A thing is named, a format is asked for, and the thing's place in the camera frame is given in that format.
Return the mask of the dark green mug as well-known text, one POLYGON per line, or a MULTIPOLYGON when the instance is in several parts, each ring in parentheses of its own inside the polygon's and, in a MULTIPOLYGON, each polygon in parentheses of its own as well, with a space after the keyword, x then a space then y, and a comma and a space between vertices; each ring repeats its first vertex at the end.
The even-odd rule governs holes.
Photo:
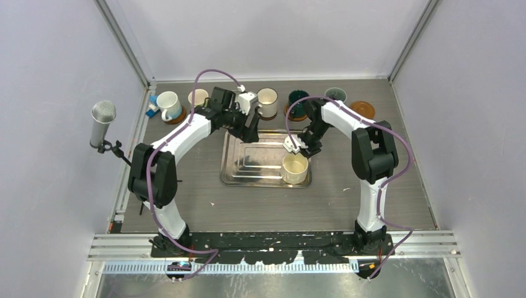
MULTIPOLYGON (((298 102, 300 99, 302 99, 304 97, 308 97, 308 96, 309 96, 309 94, 306 91, 304 91, 304 90, 294 90, 294 91, 292 91, 288 95, 289 107, 291 107, 294 103, 298 102)), ((294 116, 295 117, 301 117, 304 114, 306 114, 306 112, 304 110, 304 107, 303 107, 303 102, 300 102, 300 103, 296 104, 295 106, 293 106, 291 112, 294 112, 294 116)))

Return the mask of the aluminium front rail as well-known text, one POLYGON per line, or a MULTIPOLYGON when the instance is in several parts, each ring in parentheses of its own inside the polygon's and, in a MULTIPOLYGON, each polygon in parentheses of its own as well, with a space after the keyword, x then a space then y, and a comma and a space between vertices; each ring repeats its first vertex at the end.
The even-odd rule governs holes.
POLYGON ((103 263, 106 273, 125 274, 295 274, 295 273, 365 273, 373 271, 380 263, 394 260, 460 258, 461 251, 450 231, 420 230, 412 234, 390 232, 394 242, 391 252, 378 261, 367 256, 348 256, 342 264, 306 264, 297 257, 290 264, 262 263, 212 264, 218 254, 212 250, 210 259, 198 264, 187 258, 153 258, 152 233, 98 234, 89 250, 89 261, 103 263))

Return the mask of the silver microphone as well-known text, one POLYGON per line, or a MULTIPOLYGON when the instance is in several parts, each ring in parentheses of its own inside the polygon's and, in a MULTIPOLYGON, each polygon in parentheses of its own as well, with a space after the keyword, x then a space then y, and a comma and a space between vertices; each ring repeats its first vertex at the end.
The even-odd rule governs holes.
POLYGON ((115 120, 117 111, 113 102, 103 100, 93 106, 91 115, 94 123, 89 143, 91 147, 99 148, 104 143, 109 125, 115 120))

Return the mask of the dark walnut wooden coaster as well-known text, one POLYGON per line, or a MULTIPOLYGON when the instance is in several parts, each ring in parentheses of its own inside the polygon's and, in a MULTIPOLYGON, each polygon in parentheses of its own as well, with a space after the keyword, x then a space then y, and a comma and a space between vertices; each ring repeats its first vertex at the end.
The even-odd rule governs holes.
POLYGON ((276 116, 277 116, 277 114, 273 115, 272 117, 264 117, 264 116, 260 115, 259 118, 260 118, 261 120, 264 120, 264 121, 270 121, 270 120, 275 119, 276 116))

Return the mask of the white grey mug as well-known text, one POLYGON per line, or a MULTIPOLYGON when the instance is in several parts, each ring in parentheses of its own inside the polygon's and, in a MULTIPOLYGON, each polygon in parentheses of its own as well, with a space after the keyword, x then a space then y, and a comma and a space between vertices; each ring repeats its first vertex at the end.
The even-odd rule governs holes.
POLYGON ((156 100, 161 110, 161 118, 164 122, 172 121, 182 114, 182 106, 178 95, 173 91, 161 93, 156 100))

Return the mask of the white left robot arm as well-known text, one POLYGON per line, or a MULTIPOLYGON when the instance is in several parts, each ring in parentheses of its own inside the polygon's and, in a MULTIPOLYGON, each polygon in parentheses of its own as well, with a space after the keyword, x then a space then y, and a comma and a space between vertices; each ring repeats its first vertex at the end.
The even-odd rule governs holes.
POLYGON ((138 144, 132 155, 128 190, 150 211, 158 224, 158 240, 176 257, 190 249, 189 226, 176 206, 177 164, 199 141, 219 129, 245 143, 258 142, 259 114, 249 115, 257 102, 254 92, 236 94, 215 87, 212 96, 194 109, 178 128, 148 145, 138 144))

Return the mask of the cream mug green handle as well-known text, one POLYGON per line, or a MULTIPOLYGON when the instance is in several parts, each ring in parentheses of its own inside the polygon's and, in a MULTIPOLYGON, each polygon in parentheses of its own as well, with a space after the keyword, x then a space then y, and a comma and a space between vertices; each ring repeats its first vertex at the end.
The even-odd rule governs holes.
POLYGON ((187 96, 190 107, 204 106, 207 98, 209 98, 209 94, 204 89, 191 91, 187 96))

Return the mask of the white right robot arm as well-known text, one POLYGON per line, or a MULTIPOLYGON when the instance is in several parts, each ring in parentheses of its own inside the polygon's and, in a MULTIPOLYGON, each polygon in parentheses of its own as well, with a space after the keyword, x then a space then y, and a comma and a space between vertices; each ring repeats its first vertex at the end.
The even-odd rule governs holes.
POLYGON ((385 209, 387 180, 399 164, 391 125, 372 122, 338 102, 308 99, 303 108, 309 126, 297 135, 300 153, 310 158, 321 151, 321 139, 335 127, 350 138, 351 164, 360 180, 360 210, 351 243, 363 255, 378 252, 386 241, 386 224, 381 217, 385 209))

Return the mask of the large cream mug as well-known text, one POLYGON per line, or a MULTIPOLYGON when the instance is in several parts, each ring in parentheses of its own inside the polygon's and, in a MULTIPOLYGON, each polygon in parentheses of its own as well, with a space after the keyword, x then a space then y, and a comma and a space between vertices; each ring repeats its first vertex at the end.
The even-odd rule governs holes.
POLYGON ((282 179, 289 184, 300 184, 307 176, 309 161, 301 154, 289 153, 282 160, 280 174, 282 179))

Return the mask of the silver metal tray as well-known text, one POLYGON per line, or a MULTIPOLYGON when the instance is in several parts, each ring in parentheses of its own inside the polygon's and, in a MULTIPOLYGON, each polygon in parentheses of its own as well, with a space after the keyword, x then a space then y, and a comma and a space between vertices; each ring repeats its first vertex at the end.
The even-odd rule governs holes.
POLYGON ((282 160, 287 154, 283 141, 287 132, 282 130, 260 130, 259 141, 244 143, 225 133, 220 181, 225 186, 307 188, 312 182, 311 167, 306 178, 298 184, 282 179, 282 160))

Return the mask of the orange wooden coaster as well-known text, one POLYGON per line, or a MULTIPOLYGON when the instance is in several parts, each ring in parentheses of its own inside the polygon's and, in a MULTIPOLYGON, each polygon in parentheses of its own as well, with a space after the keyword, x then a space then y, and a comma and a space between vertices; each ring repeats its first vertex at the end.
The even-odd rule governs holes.
POLYGON ((291 112, 290 114, 287 114, 289 110, 289 104, 286 104, 283 110, 283 114, 286 116, 286 118, 293 122, 301 122, 308 118, 307 114, 304 114, 301 117, 295 117, 294 112, 291 112))
POLYGON ((355 101, 349 107, 359 115, 368 119, 373 119, 376 114, 375 108, 366 101, 355 101))
POLYGON ((169 125, 176 125, 176 124, 181 123, 186 117, 187 117, 186 108, 182 107, 181 114, 178 117, 171 119, 171 120, 164 120, 164 122, 169 125))

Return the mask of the blue toy brick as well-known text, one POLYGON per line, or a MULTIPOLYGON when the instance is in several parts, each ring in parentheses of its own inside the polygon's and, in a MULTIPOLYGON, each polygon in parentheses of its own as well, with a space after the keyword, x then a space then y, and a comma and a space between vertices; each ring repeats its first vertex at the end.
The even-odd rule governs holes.
POLYGON ((148 99, 148 108, 145 114, 150 119, 159 113, 160 108, 157 105, 157 98, 158 96, 150 96, 148 99))

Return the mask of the white mug brown base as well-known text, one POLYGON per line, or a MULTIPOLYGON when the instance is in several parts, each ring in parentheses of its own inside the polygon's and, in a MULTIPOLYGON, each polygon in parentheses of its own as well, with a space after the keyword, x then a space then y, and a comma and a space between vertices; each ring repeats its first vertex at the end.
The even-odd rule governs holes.
POLYGON ((278 94, 272 88, 262 88, 257 92, 258 113, 264 117, 272 117, 277 114, 278 94))

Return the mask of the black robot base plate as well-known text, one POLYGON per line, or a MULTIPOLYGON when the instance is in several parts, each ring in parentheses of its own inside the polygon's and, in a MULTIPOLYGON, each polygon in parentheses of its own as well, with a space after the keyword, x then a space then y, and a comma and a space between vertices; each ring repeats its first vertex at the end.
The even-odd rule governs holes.
POLYGON ((149 240, 153 258, 187 258, 198 264, 218 254, 212 264, 290 264, 302 257, 306 264, 342 264, 348 256, 367 256, 376 261, 391 252, 391 235, 362 245, 353 232, 194 232, 175 246, 165 236, 149 240))

